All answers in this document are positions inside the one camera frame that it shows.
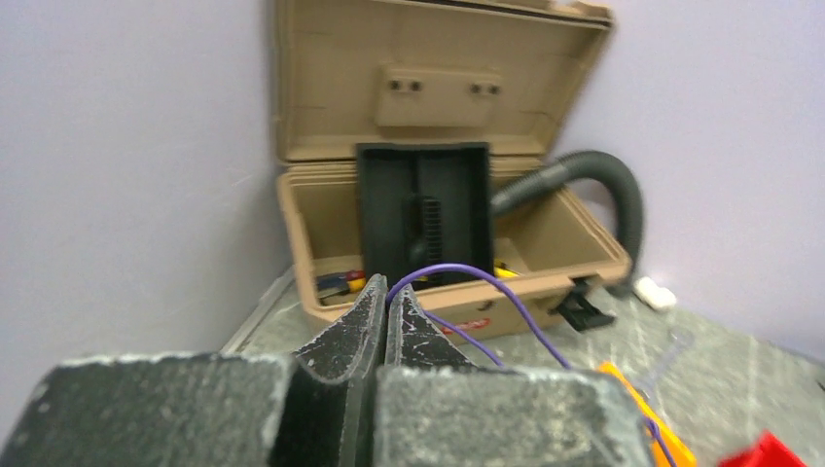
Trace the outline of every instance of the open lid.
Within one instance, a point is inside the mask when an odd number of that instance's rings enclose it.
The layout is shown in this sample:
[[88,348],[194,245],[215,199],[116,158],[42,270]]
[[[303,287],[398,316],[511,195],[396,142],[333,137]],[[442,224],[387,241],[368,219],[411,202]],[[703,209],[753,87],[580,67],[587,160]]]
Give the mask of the open lid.
[[357,143],[486,141],[546,154],[612,29],[610,10],[552,0],[275,0],[287,162]]

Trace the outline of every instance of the toolbox latch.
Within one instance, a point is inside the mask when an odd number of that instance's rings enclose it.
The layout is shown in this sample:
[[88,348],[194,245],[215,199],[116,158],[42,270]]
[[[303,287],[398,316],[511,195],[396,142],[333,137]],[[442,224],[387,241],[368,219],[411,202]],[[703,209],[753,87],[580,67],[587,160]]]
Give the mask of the toolbox latch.
[[589,290],[586,278],[573,279],[573,288],[555,310],[579,333],[608,326],[616,321],[616,316],[604,314],[588,302]]

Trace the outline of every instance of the tan toolbox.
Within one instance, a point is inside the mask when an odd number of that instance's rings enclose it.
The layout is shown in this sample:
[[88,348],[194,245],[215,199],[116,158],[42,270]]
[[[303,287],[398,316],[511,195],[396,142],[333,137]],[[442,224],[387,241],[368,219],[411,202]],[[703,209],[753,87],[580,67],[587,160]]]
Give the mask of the tan toolbox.
[[[278,194],[316,329],[355,296],[321,304],[315,277],[362,268],[354,146],[487,142],[495,190],[542,163],[613,27],[607,8],[550,0],[275,5],[272,132],[287,165]],[[406,91],[412,82],[417,92]],[[496,219],[494,232],[496,259],[521,274],[506,283],[542,326],[560,319],[548,310],[573,279],[615,283],[629,270],[628,254],[566,189]],[[527,329],[481,281],[417,295],[476,338]]]

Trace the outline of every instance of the gray hose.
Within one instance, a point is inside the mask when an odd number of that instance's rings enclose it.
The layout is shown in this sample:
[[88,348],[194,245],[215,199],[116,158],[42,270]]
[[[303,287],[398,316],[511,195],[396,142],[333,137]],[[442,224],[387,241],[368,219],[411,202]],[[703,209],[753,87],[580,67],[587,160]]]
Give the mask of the gray hose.
[[641,253],[644,204],[636,178],[616,157],[599,151],[582,151],[533,170],[492,197],[492,215],[503,216],[526,202],[552,193],[567,183],[585,178],[604,185],[616,204],[616,239],[630,255],[632,264],[628,277],[608,290],[616,297],[626,297],[632,290],[633,275]]

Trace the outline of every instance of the red label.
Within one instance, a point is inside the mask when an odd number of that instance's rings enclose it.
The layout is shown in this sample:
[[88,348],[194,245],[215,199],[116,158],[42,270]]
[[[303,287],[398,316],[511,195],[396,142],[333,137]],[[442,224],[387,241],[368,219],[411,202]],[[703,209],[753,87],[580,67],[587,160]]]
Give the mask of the red label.
[[[486,327],[489,324],[489,318],[483,319],[474,319],[473,321],[467,321],[466,323],[456,324],[455,327],[460,329],[461,331],[472,331],[474,329],[481,329]],[[447,328],[441,328],[441,332],[444,333],[446,336],[453,334],[453,331]]]

